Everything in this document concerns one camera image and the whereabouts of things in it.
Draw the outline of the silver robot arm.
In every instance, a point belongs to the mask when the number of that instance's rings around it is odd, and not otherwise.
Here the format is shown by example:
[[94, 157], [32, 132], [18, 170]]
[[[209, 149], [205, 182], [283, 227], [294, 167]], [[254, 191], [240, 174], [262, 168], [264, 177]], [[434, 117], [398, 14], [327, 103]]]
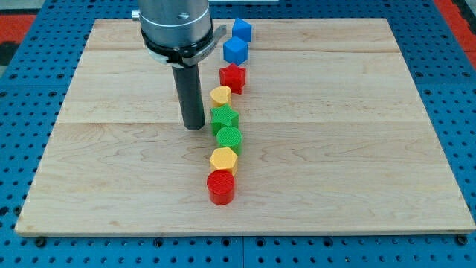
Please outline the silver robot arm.
[[131, 17], [152, 58], [176, 68], [204, 60], [227, 33], [225, 25], [213, 26], [208, 0], [138, 0]]

